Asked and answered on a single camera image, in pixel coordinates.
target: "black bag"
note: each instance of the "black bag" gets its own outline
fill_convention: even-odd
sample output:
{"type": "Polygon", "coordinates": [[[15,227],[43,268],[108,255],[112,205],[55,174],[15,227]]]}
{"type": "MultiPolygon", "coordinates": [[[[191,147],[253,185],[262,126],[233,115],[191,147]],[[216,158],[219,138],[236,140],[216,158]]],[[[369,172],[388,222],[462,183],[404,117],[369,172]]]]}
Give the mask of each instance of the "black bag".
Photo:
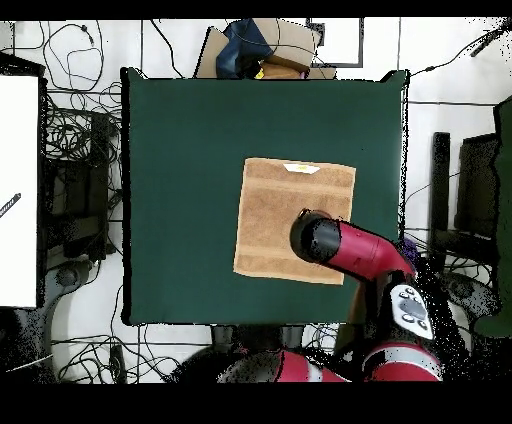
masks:
{"type": "Polygon", "coordinates": [[[274,52],[250,18],[232,22],[224,35],[229,42],[217,56],[217,78],[254,78],[260,70],[259,61],[274,52]]]}

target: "cardboard box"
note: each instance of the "cardboard box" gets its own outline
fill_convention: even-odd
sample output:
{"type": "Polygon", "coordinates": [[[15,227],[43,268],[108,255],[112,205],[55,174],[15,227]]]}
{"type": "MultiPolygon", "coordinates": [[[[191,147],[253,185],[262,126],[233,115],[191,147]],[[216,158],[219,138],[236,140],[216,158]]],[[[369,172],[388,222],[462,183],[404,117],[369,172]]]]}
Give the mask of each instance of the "cardboard box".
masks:
{"type": "Polygon", "coordinates": [[[217,78],[217,56],[228,42],[229,38],[217,28],[208,28],[194,78],[217,78]]]}
{"type": "Polygon", "coordinates": [[[283,19],[253,18],[253,21],[265,41],[272,49],[276,49],[272,56],[265,59],[266,62],[299,72],[306,72],[309,69],[320,42],[318,32],[283,19]]]}
{"type": "Polygon", "coordinates": [[[334,79],[336,68],[311,68],[306,79],[334,79]]]}
{"type": "MultiPolygon", "coordinates": [[[[254,18],[253,20],[268,44],[291,46],[277,47],[275,53],[266,58],[265,62],[285,66],[298,72],[309,70],[316,46],[320,40],[318,32],[283,19],[278,19],[278,22],[275,18],[254,18]]],[[[210,27],[208,29],[194,78],[217,78],[217,56],[227,46],[228,42],[229,39],[217,28],[210,27]]],[[[322,71],[327,79],[334,78],[335,69],[323,68],[322,71]]],[[[324,76],[318,69],[313,68],[308,79],[324,79],[324,76]]]]}

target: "power cord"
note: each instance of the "power cord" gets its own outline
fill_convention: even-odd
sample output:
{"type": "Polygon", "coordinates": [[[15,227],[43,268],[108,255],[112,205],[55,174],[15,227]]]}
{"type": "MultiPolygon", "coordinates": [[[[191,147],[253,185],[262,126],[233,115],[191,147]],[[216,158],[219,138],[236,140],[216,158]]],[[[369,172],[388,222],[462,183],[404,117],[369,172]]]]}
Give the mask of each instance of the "power cord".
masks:
{"type": "Polygon", "coordinates": [[[488,33],[485,33],[483,35],[481,35],[480,37],[478,37],[477,39],[473,40],[471,43],[467,44],[466,46],[464,46],[452,59],[450,59],[448,62],[445,62],[445,63],[441,63],[440,65],[436,65],[436,66],[428,66],[426,67],[425,69],[422,69],[421,71],[418,71],[418,72],[415,72],[414,74],[411,74],[411,78],[418,75],[418,74],[421,74],[423,72],[432,72],[433,70],[435,69],[439,69],[439,68],[442,68],[444,66],[448,66],[449,64],[453,63],[462,53],[464,53],[464,51],[466,49],[469,49],[471,48],[474,44],[478,43],[479,41],[481,40],[484,40],[484,39],[488,39],[488,38],[492,38],[493,36],[495,36],[497,33],[504,33],[505,32],[505,29],[503,28],[497,28],[495,30],[492,30],[492,31],[489,31],[488,33]]]}
{"type": "Polygon", "coordinates": [[[309,324],[309,326],[313,327],[315,331],[311,337],[311,341],[308,344],[306,344],[304,348],[314,347],[317,349],[322,349],[324,351],[332,351],[333,348],[323,346],[323,342],[327,338],[332,339],[333,342],[335,343],[338,334],[338,329],[332,328],[331,324],[327,323],[319,325],[309,324]]]}
{"type": "Polygon", "coordinates": [[[169,43],[169,40],[167,40],[167,38],[165,37],[165,35],[163,34],[163,32],[160,30],[160,28],[158,28],[158,25],[155,23],[155,21],[153,19],[150,19],[150,22],[151,24],[155,27],[156,31],[158,32],[158,34],[160,34],[160,37],[162,37],[162,39],[165,41],[165,43],[167,44],[167,46],[169,47],[169,50],[171,51],[171,66],[172,66],[172,69],[174,69],[174,71],[181,77],[181,78],[185,78],[180,71],[178,71],[176,69],[176,67],[174,66],[174,51],[172,50],[172,46],[171,46],[171,43],[169,43]]]}
{"type": "MultiPolygon", "coordinates": [[[[87,377],[82,377],[82,378],[80,378],[78,380],[75,380],[75,382],[83,381],[83,380],[87,380],[88,379],[89,383],[93,384],[94,380],[96,378],[98,378],[100,380],[101,384],[106,384],[105,380],[102,377],[102,372],[105,371],[105,370],[110,372],[112,380],[115,381],[116,377],[118,376],[118,372],[119,372],[119,364],[116,364],[115,361],[110,361],[109,365],[104,365],[102,363],[102,361],[100,360],[100,358],[98,357],[98,355],[97,355],[97,349],[98,348],[100,348],[102,346],[108,345],[109,348],[112,349],[114,342],[120,344],[124,349],[126,349],[128,352],[132,353],[133,355],[136,355],[136,357],[137,357],[137,365],[135,367],[128,368],[126,370],[127,376],[130,375],[130,376],[132,376],[132,377],[134,377],[136,379],[135,383],[139,383],[140,377],[142,377],[143,375],[146,375],[150,371],[156,372],[158,374],[158,376],[162,380],[164,380],[165,377],[166,377],[165,374],[162,373],[158,369],[158,364],[160,362],[162,362],[163,360],[172,360],[176,364],[176,366],[179,365],[179,362],[176,359],[174,359],[174,358],[172,358],[170,356],[155,357],[153,355],[153,352],[150,349],[148,349],[148,350],[150,351],[150,354],[152,356],[151,359],[148,359],[144,355],[142,355],[140,353],[140,345],[141,345],[141,342],[140,342],[140,326],[138,327],[137,351],[134,351],[134,350],[130,349],[121,339],[119,339],[119,337],[116,337],[114,335],[114,328],[113,328],[114,318],[115,318],[115,315],[116,315],[116,312],[117,312],[117,304],[118,304],[118,301],[119,301],[119,293],[121,292],[122,288],[123,288],[123,285],[121,285],[119,287],[119,289],[117,290],[117,293],[116,293],[116,300],[115,300],[115,305],[114,305],[114,311],[112,313],[112,317],[111,317],[111,320],[110,320],[110,332],[111,332],[110,335],[98,335],[98,336],[92,336],[92,337],[82,337],[82,338],[73,338],[73,339],[68,339],[68,340],[52,341],[52,345],[56,345],[56,344],[62,344],[62,343],[73,343],[73,342],[75,342],[77,340],[91,339],[91,338],[94,338],[94,337],[106,337],[106,340],[104,340],[103,342],[100,342],[100,343],[94,344],[93,342],[88,342],[80,353],[78,353],[73,358],[71,358],[69,363],[67,365],[65,365],[63,368],[60,369],[60,371],[58,373],[59,381],[62,381],[64,379],[66,373],[68,372],[68,370],[72,366],[75,366],[75,365],[80,365],[82,367],[82,369],[84,369],[84,371],[87,374],[87,377]],[[93,353],[93,355],[95,356],[95,359],[84,358],[84,355],[87,354],[87,353],[93,353]],[[95,376],[90,374],[89,370],[85,367],[85,364],[84,364],[85,362],[91,363],[91,364],[93,364],[96,367],[97,373],[96,373],[95,376]],[[142,365],[144,365],[144,364],[147,364],[150,367],[150,370],[148,372],[146,372],[145,374],[141,375],[140,374],[140,367],[142,365]]],[[[145,339],[144,340],[145,344],[148,345],[148,342],[146,340],[146,334],[144,334],[144,339],[145,339]]]]}
{"type": "MultiPolygon", "coordinates": [[[[450,174],[450,175],[448,176],[448,178],[455,177],[456,175],[459,175],[459,174],[460,174],[460,171],[459,171],[459,172],[456,172],[455,174],[450,174]]],[[[407,199],[405,199],[405,204],[407,205],[407,202],[409,201],[409,199],[410,199],[412,196],[414,196],[416,193],[419,193],[420,191],[425,190],[426,188],[430,187],[431,185],[432,185],[432,183],[429,183],[429,184],[427,184],[426,186],[421,187],[420,189],[418,189],[418,190],[414,191],[413,193],[411,193],[411,194],[407,197],[407,199]]]]}
{"type": "Polygon", "coordinates": [[[100,28],[100,24],[99,24],[98,20],[96,20],[96,26],[98,28],[99,39],[100,39],[100,48],[99,49],[94,47],[94,39],[92,38],[91,34],[89,33],[89,31],[88,31],[88,29],[87,29],[87,27],[85,25],[66,24],[66,25],[60,27],[54,33],[52,33],[51,32],[51,28],[50,28],[50,21],[48,21],[49,37],[48,37],[48,40],[43,45],[43,59],[44,59],[46,68],[48,69],[48,74],[50,76],[50,80],[51,80],[52,84],[55,86],[55,88],[58,88],[58,89],[61,89],[61,90],[68,90],[67,87],[61,87],[61,86],[57,85],[55,83],[55,81],[54,81],[53,73],[52,73],[51,67],[48,65],[48,60],[47,60],[47,57],[46,57],[46,48],[47,47],[50,48],[50,51],[52,52],[53,56],[55,57],[55,59],[59,63],[60,67],[62,68],[64,73],[68,76],[68,78],[69,78],[69,85],[70,85],[71,89],[74,89],[71,77],[77,77],[77,78],[81,78],[81,79],[85,79],[85,80],[89,80],[89,81],[93,82],[93,85],[90,88],[80,90],[82,92],[92,91],[98,85],[98,82],[99,82],[101,76],[103,75],[103,65],[104,65],[104,62],[105,62],[105,58],[104,58],[104,55],[103,55],[103,34],[101,32],[101,28],[100,28]],[[62,64],[61,60],[59,59],[59,57],[53,51],[53,49],[51,47],[51,40],[52,40],[53,37],[55,37],[57,34],[59,34],[64,29],[71,28],[71,27],[78,28],[82,32],[85,32],[87,34],[88,38],[89,38],[89,41],[90,41],[92,47],[89,48],[89,49],[80,49],[80,50],[74,50],[74,51],[69,52],[67,57],[66,57],[67,65],[68,65],[68,69],[66,70],[66,68],[62,64]],[[100,55],[100,70],[99,70],[99,73],[98,73],[98,77],[95,78],[95,79],[91,79],[91,78],[85,77],[83,75],[78,75],[78,74],[71,73],[71,70],[69,69],[69,56],[71,54],[74,54],[74,53],[87,52],[87,51],[93,51],[93,50],[97,51],[99,53],[99,55],[100,55]]]}
{"type": "Polygon", "coordinates": [[[408,236],[408,237],[411,237],[413,239],[416,240],[416,245],[420,248],[423,248],[425,249],[425,252],[430,252],[430,253],[440,253],[440,254],[443,254],[443,255],[449,255],[449,256],[453,256],[454,259],[452,260],[451,264],[450,265],[445,265],[444,267],[447,268],[449,270],[449,272],[453,272],[455,270],[467,270],[469,268],[476,268],[476,275],[472,278],[475,278],[477,279],[480,275],[480,267],[484,268],[487,272],[487,275],[488,275],[488,281],[487,283],[483,283],[485,284],[487,287],[490,286],[490,284],[492,283],[492,278],[491,278],[491,270],[487,267],[487,265],[483,264],[483,263],[480,263],[480,262],[475,262],[473,261],[474,263],[473,264],[467,264],[467,262],[470,260],[469,258],[465,258],[463,256],[459,256],[457,253],[455,252],[452,252],[452,251],[449,251],[447,250],[446,252],[444,251],[441,251],[441,250],[437,250],[437,249],[433,249],[432,247],[428,246],[427,245],[427,242],[414,236],[413,234],[411,233],[408,233],[408,232],[405,232],[405,234],[408,236]],[[460,264],[460,265],[455,265],[457,261],[463,259],[464,261],[460,264]]]}
{"type": "MultiPolygon", "coordinates": [[[[146,324],[146,328],[144,329],[144,344],[146,345],[146,348],[148,349],[149,354],[151,355],[151,359],[152,359],[154,362],[156,362],[156,357],[155,357],[155,355],[153,354],[153,351],[151,350],[151,348],[149,347],[149,344],[148,344],[148,341],[147,341],[147,338],[146,338],[148,328],[149,328],[149,324],[146,324]]],[[[166,357],[166,359],[168,359],[168,360],[172,360],[172,361],[174,362],[174,364],[176,365],[176,367],[178,367],[178,366],[180,365],[180,363],[179,363],[176,359],[174,359],[174,358],[172,358],[172,357],[170,357],[170,356],[166,357]]],[[[158,368],[158,364],[156,364],[156,363],[155,363],[155,372],[160,376],[160,378],[161,378],[162,380],[164,380],[164,381],[165,381],[165,379],[166,379],[166,377],[167,377],[167,376],[166,376],[163,372],[161,372],[161,371],[160,371],[160,369],[158,368]]]]}

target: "white floor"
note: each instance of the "white floor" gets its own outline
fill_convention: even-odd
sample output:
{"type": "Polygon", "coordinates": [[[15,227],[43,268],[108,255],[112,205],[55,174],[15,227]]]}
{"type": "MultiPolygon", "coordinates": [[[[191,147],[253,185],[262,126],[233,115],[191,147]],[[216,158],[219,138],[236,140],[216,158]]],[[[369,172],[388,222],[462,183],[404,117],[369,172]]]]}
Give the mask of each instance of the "white floor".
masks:
{"type": "MultiPolygon", "coordinates": [[[[99,34],[95,21],[50,22],[52,33],[68,23],[86,25],[95,42],[99,46],[99,34]]],[[[338,78],[381,79],[387,72],[394,69],[409,69],[412,73],[430,65],[437,65],[450,60],[466,44],[484,31],[495,27],[495,18],[365,18],[364,34],[364,67],[360,69],[339,69],[338,78]]],[[[45,37],[48,37],[48,25],[42,22],[45,37]]],[[[174,48],[175,65],[186,77],[191,77],[200,52],[204,35],[208,26],[220,30],[225,27],[223,19],[201,20],[162,20],[158,23],[174,48]]],[[[338,23],[327,24],[326,32],[338,23]]],[[[119,81],[119,68],[134,66],[142,68],[148,77],[171,77],[176,73],[171,69],[169,50],[164,41],[156,33],[149,21],[143,24],[143,58],[141,60],[141,21],[100,21],[105,64],[103,75],[95,91],[101,91],[112,82],[119,81]]],[[[511,35],[505,34],[500,40],[493,42],[476,58],[464,52],[453,63],[432,72],[421,73],[411,80],[409,90],[409,156],[407,164],[407,192],[421,188],[429,183],[431,140],[434,132],[451,133],[451,173],[458,170],[458,150],[466,137],[494,132],[492,105],[512,95],[512,61],[508,46],[511,35]]],[[[16,55],[44,63],[42,49],[19,50],[20,47],[35,47],[41,44],[42,36],[38,22],[19,22],[16,24],[16,55]]],[[[348,34],[340,40],[339,55],[341,59],[354,51],[353,43],[357,37],[348,34]]],[[[0,50],[11,44],[9,31],[0,23],[0,50]]],[[[63,30],[52,38],[52,48],[66,66],[66,54],[71,50],[90,48],[90,41],[85,33],[78,28],[63,30]]],[[[337,47],[329,44],[329,49],[337,47]]],[[[61,71],[60,65],[47,48],[46,56],[53,73],[55,83],[69,88],[69,81],[61,71]]],[[[94,51],[69,56],[73,72],[95,78],[99,69],[98,53],[94,51]]],[[[90,82],[73,79],[75,88],[88,88],[90,82]]],[[[70,107],[69,95],[52,94],[52,98],[61,107],[70,107]]],[[[451,179],[450,224],[453,225],[455,214],[455,190],[457,177],[451,179]]],[[[424,190],[407,204],[406,226],[427,227],[428,190],[424,190]]],[[[122,205],[119,206],[112,219],[121,219],[122,205]]],[[[424,239],[424,232],[413,232],[424,239]]],[[[121,225],[112,223],[110,238],[121,246],[121,225]]],[[[117,290],[122,284],[123,263],[120,254],[109,256],[101,265],[97,280],[76,293],[63,298],[55,312],[52,338],[56,340],[74,337],[108,335],[110,321],[115,305],[117,290]]],[[[123,325],[119,319],[122,299],[118,302],[117,314],[113,328],[116,336],[125,343],[133,343],[137,350],[137,328],[123,325]]],[[[457,321],[465,324],[465,318],[458,308],[454,308],[457,321]]],[[[304,341],[312,335],[308,329],[304,341]]],[[[182,361],[200,349],[198,346],[175,346],[166,343],[209,343],[209,329],[204,326],[170,326],[149,325],[147,341],[155,356],[173,356],[182,361]]],[[[54,365],[57,369],[64,366],[70,358],[83,348],[83,344],[58,344],[54,348],[54,365]]],[[[148,348],[141,345],[140,351],[149,356],[148,348]]],[[[108,348],[99,350],[100,358],[107,363],[108,348]]],[[[127,367],[136,364],[135,356],[125,351],[127,367]]],[[[164,361],[159,365],[163,372],[173,369],[172,361],[164,361]]],[[[141,373],[149,368],[141,366],[141,373]]],[[[84,371],[79,367],[70,370],[68,376],[83,377],[84,371]]],[[[149,372],[141,382],[158,382],[158,375],[149,372]]]]}

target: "black cable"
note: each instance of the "black cable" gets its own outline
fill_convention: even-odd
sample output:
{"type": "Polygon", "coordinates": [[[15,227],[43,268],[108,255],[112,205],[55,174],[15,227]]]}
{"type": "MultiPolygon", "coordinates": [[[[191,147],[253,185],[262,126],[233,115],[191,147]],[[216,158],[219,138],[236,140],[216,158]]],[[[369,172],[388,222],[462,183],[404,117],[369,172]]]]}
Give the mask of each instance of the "black cable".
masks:
{"type": "Polygon", "coordinates": [[[460,267],[464,267],[464,265],[466,265],[466,263],[469,260],[468,258],[466,258],[464,262],[462,262],[462,264],[455,266],[455,262],[457,262],[459,259],[462,259],[462,257],[455,257],[455,259],[452,261],[451,265],[449,266],[450,272],[453,272],[456,269],[460,269],[460,267]]]}
{"type": "MultiPolygon", "coordinates": [[[[160,371],[160,369],[158,368],[158,364],[159,364],[160,362],[162,362],[162,361],[158,362],[158,364],[156,363],[156,359],[157,359],[157,358],[156,358],[156,357],[155,357],[155,355],[153,354],[153,351],[152,351],[152,350],[151,350],[151,348],[149,347],[149,343],[148,343],[148,341],[147,341],[147,331],[148,331],[148,328],[149,328],[149,324],[146,324],[146,328],[144,329],[144,344],[146,345],[146,348],[148,349],[148,352],[149,352],[149,354],[151,355],[151,358],[152,358],[153,362],[155,363],[155,369],[154,369],[154,370],[155,370],[155,372],[156,372],[156,373],[160,376],[160,378],[163,380],[163,379],[165,378],[165,376],[166,376],[166,375],[165,375],[162,371],[160,371]]],[[[175,364],[177,367],[180,365],[180,363],[179,363],[176,359],[174,359],[173,357],[171,357],[171,356],[166,356],[166,357],[164,357],[164,360],[172,360],[172,361],[174,362],[174,364],[175,364]]]]}
{"type": "Polygon", "coordinates": [[[472,103],[472,102],[428,102],[428,101],[416,101],[416,100],[407,100],[407,103],[410,105],[436,105],[436,106],[486,106],[486,107],[494,107],[496,103],[472,103]]]}
{"type": "Polygon", "coordinates": [[[503,29],[502,28],[498,28],[498,29],[495,29],[493,31],[489,31],[488,33],[486,34],[483,34],[481,35],[480,37],[478,37],[477,39],[473,40],[471,43],[467,44],[466,46],[464,46],[452,59],[450,59],[448,62],[445,62],[445,63],[442,63],[440,65],[436,65],[436,66],[428,66],[427,68],[421,70],[421,71],[418,71],[418,72],[415,72],[414,74],[411,75],[411,78],[414,77],[415,75],[418,75],[418,74],[421,74],[423,72],[431,72],[435,69],[439,69],[439,68],[442,68],[443,66],[447,66],[449,65],[450,63],[454,62],[466,49],[470,48],[473,44],[475,43],[478,43],[479,41],[485,39],[485,38],[488,38],[488,37],[492,37],[494,34],[496,34],[497,32],[502,32],[503,33],[503,29]]]}
{"type": "Polygon", "coordinates": [[[116,301],[115,301],[115,305],[114,305],[114,312],[112,312],[112,318],[110,319],[110,334],[112,335],[112,337],[115,337],[115,335],[114,335],[114,318],[115,318],[116,312],[117,312],[117,302],[119,300],[119,293],[121,293],[122,288],[123,288],[123,285],[121,284],[121,286],[117,290],[116,301]]]}
{"type": "MultiPolygon", "coordinates": [[[[118,371],[119,367],[116,366],[115,364],[113,363],[109,363],[109,365],[104,365],[102,364],[101,360],[99,359],[99,357],[97,356],[97,353],[96,353],[96,350],[101,347],[102,345],[106,345],[106,344],[109,344],[111,345],[112,344],[112,341],[115,341],[117,343],[119,343],[122,347],[124,347],[128,352],[134,354],[134,355],[137,355],[138,359],[140,360],[140,358],[143,359],[143,362],[140,362],[140,365],[144,365],[144,364],[147,364],[149,367],[150,367],[150,371],[155,371],[159,376],[161,376],[161,372],[160,371],[157,371],[155,369],[155,366],[154,365],[151,365],[150,362],[153,361],[153,359],[148,359],[146,358],[144,355],[140,354],[140,352],[135,352],[131,349],[129,349],[126,344],[120,340],[118,337],[111,337],[111,336],[108,336],[108,335],[101,335],[101,336],[97,336],[97,337],[107,337],[106,340],[104,340],[103,342],[98,342],[96,343],[96,346],[93,346],[93,343],[92,342],[89,342],[87,343],[87,345],[78,353],[76,354],[73,358],[71,358],[71,360],[69,361],[69,363],[67,365],[65,365],[64,367],[62,367],[59,372],[58,372],[58,379],[59,381],[62,381],[66,375],[66,373],[68,372],[68,370],[72,367],[72,366],[75,366],[75,365],[81,365],[82,368],[84,368],[84,370],[86,371],[86,373],[88,374],[88,377],[83,377],[83,378],[79,378],[78,380],[74,380],[74,381],[83,381],[85,379],[89,379],[89,383],[92,384],[94,382],[94,379],[95,378],[99,378],[100,379],[100,383],[101,384],[106,384],[105,383],[105,380],[103,380],[103,377],[101,376],[101,373],[105,370],[107,371],[110,371],[111,372],[111,375],[114,374],[115,375],[115,371],[118,371]],[[96,359],[92,359],[92,358],[83,358],[83,356],[87,353],[93,353],[95,355],[95,358],[96,359]],[[98,371],[98,373],[93,377],[89,370],[85,367],[85,362],[91,362],[93,363],[95,366],[96,366],[96,369],[98,371]]],[[[156,357],[155,360],[157,359],[160,359],[160,358],[163,358],[163,359],[171,359],[173,360],[175,363],[179,364],[174,358],[172,357],[156,357]]],[[[132,367],[132,368],[129,368],[127,370],[127,373],[130,372],[130,370],[136,368],[135,367],[132,367]]]]}
{"type": "Polygon", "coordinates": [[[99,263],[98,263],[98,270],[96,271],[96,276],[91,281],[89,281],[88,283],[85,283],[84,286],[92,284],[92,283],[94,283],[96,281],[96,279],[98,278],[98,275],[100,275],[101,263],[102,263],[102,261],[100,260],[99,263]]]}
{"type": "Polygon", "coordinates": [[[0,53],[3,53],[7,50],[13,50],[13,56],[14,56],[14,53],[15,53],[15,49],[16,50],[37,50],[37,49],[40,49],[41,47],[43,47],[44,43],[45,43],[45,35],[44,35],[44,29],[43,29],[43,23],[41,21],[38,21],[39,22],[39,27],[41,28],[41,34],[43,35],[43,41],[41,41],[41,44],[39,46],[36,46],[36,47],[16,47],[14,46],[14,36],[16,34],[16,25],[14,25],[14,30],[13,30],[13,46],[12,47],[7,47],[5,49],[2,49],[0,50],[0,53]]]}
{"type": "Polygon", "coordinates": [[[334,328],[330,327],[330,324],[319,324],[318,326],[314,325],[314,324],[309,324],[309,325],[310,325],[310,327],[313,327],[315,329],[315,331],[313,332],[311,341],[309,343],[307,343],[304,346],[304,348],[316,347],[317,349],[322,349],[322,350],[333,350],[332,348],[324,347],[322,345],[322,343],[323,343],[324,339],[326,339],[326,338],[332,338],[334,340],[334,342],[336,342],[336,336],[338,334],[338,329],[334,329],[334,328]],[[327,330],[333,331],[334,333],[330,334],[327,332],[327,330]]]}
{"type": "Polygon", "coordinates": [[[140,21],[140,70],[142,71],[142,64],[144,63],[144,21],[140,21]]]}
{"type": "Polygon", "coordinates": [[[169,47],[169,50],[171,51],[171,66],[172,66],[172,69],[174,69],[174,71],[181,77],[181,78],[185,78],[180,71],[178,71],[176,69],[176,67],[174,66],[174,51],[172,50],[172,46],[171,46],[171,43],[169,43],[169,40],[167,40],[167,38],[165,38],[165,35],[162,33],[162,31],[160,31],[160,28],[158,28],[158,25],[155,24],[155,21],[153,19],[150,19],[150,22],[151,24],[155,27],[155,29],[157,30],[157,32],[160,34],[160,37],[162,37],[162,39],[165,41],[165,43],[167,44],[167,46],[169,47]]]}
{"type": "Polygon", "coordinates": [[[426,241],[424,241],[416,236],[413,236],[411,233],[405,232],[404,234],[408,235],[409,237],[412,237],[414,240],[419,241],[420,243],[422,243],[425,246],[427,245],[426,241]]]}
{"type": "Polygon", "coordinates": [[[116,245],[114,244],[114,242],[112,241],[112,239],[110,238],[110,236],[107,234],[107,238],[108,238],[108,241],[110,242],[110,244],[112,246],[114,246],[114,249],[117,250],[117,253],[119,253],[121,256],[123,256],[123,253],[116,247],[116,245]]]}
{"type": "Polygon", "coordinates": [[[140,325],[137,326],[137,384],[140,382],[140,325]]]}
{"type": "Polygon", "coordinates": [[[60,27],[57,31],[55,31],[54,33],[51,32],[51,27],[50,27],[50,22],[48,21],[48,31],[49,31],[49,36],[48,36],[48,40],[46,40],[46,42],[44,43],[43,45],[43,59],[44,59],[44,62],[45,62],[45,65],[46,65],[46,68],[48,69],[48,74],[50,76],[50,80],[52,82],[52,84],[55,86],[55,88],[58,88],[58,89],[61,89],[61,90],[67,90],[68,88],[67,87],[61,87],[59,85],[57,85],[53,79],[53,73],[52,73],[52,70],[51,70],[51,67],[49,66],[48,64],[48,60],[46,58],[46,48],[48,47],[50,49],[50,51],[52,52],[52,54],[54,55],[55,59],[57,60],[57,62],[59,63],[59,65],[61,66],[62,70],[64,71],[64,73],[68,76],[69,78],[69,83],[70,83],[70,89],[72,90],[75,90],[75,88],[73,87],[73,84],[72,84],[72,80],[71,80],[71,77],[77,77],[77,78],[81,78],[81,79],[85,79],[85,80],[90,80],[93,82],[93,85],[88,88],[88,89],[82,89],[80,91],[84,91],[84,92],[87,92],[87,91],[92,91],[94,90],[94,88],[98,85],[98,82],[99,80],[101,79],[101,76],[103,75],[103,65],[104,65],[104,62],[105,62],[105,58],[104,58],[104,54],[103,54],[103,34],[101,32],[101,27],[100,27],[100,24],[98,22],[98,20],[96,20],[96,26],[98,28],[98,34],[99,34],[99,39],[100,39],[100,48],[96,48],[94,47],[94,39],[92,38],[91,34],[89,33],[89,31],[87,30],[87,27],[85,25],[77,25],[77,24],[66,24],[62,27],[60,27]],[[64,30],[65,28],[70,28],[70,27],[74,27],[74,28],[78,28],[80,29],[81,31],[85,32],[88,37],[89,37],[89,41],[91,42],[91,48],[89,49],[83,49],[83,50],[74,50],[70,53],[68,53],[68,56],[67,58],[69,59],[69,55],[72,54],[72,53],[77,53],[77,52],[85,52],[85,51],[97,51],[100,55],[100,70],[99,70],[99,73],[98,73],[98,76],[97,78],[95,79],[90,79],[88,77],[85,77],[83,75],[78,75],[78,74],[73,74],[71,73],[71,70],[69,69],[69,60],[68,60],[68,70],[66,70],[66,68],[64,67],[64,65],[62,64],[61,60],[59,59],[59,57],[55,54],[55,52],[53,51],[52,47],[51,47],[51,40],[53,37],[55,37],[58,33],[60,33],[62,30],[64,30]]]}
{"type": "MultiPolygon", "coordinates": [[[[58,340],[54,339],[52,340],[52,345],[58,345],[58,344],[102,344],[101,342],[94,342],[90,341],[89,339],[93,339],[95,337],[112,337],[108,334],[97,334],[94,336],[84,336],[84,337],[74,337],[72,339],[65,339],[65,340],[58,340]]],[[[155,345],[155,346],[198,346],[198,347],[207,347],[211,346],[210,343],[188,343],[188,342],[147,342],[148,344],[155,345]]],[[[126,346],[137,346],[136,342],[124,342],[126,346]]]]}
{"type": "MultiPolygon", "coordinates": [[[[459,175],[459,174],[460,174],[460,171],[459,171],[459,172],[456,172],[455,174],[451,174],[451,175],[449,175],[449,176],[448,176],[448,178],[455,177],[456,175],[459,175]]],[[[405,204],[407,205],[407,202],[409,201],[409,199],[410,199],[412,196],[414,196],[416,193],[419,193],[420,191],[425,190],[426,188],[430,187],[431,185],[432,185],[432,183],[429,183],[429,184],[427,184],[426,186],[424,186],[424,187],[422,187],[422,188],[420,188],[420,189],[416,190],[416,191],[415,191],[415,192],[413,192],[412,194],[410,194],[410,195],[407,197],[407,199],[405,199],[405,204]]]]}

